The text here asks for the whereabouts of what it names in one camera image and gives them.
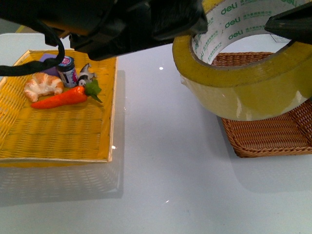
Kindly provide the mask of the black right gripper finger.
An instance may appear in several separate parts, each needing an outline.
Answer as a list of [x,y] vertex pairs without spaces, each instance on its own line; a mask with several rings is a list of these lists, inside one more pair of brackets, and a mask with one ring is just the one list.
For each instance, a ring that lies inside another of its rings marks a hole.
[[312,4],[305,3],[268,19],[265,31],[296,42],[312,44]]

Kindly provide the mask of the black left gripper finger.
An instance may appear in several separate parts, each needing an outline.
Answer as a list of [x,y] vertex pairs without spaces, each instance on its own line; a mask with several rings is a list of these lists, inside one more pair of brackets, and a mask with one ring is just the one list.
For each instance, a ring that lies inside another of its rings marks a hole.
[[201,0],[151,1],[152,38],[158,41],[207,33]]

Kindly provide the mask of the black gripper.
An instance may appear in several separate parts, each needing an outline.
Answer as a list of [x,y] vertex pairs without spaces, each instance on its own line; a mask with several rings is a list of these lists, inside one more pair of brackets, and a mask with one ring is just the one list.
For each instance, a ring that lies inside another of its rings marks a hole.
[[115,0],[2,0],[1,19],[47,35],[70,37],[70,46],[103,60],[173,43],[152,36],[151,11],[136,0],[126,12]]

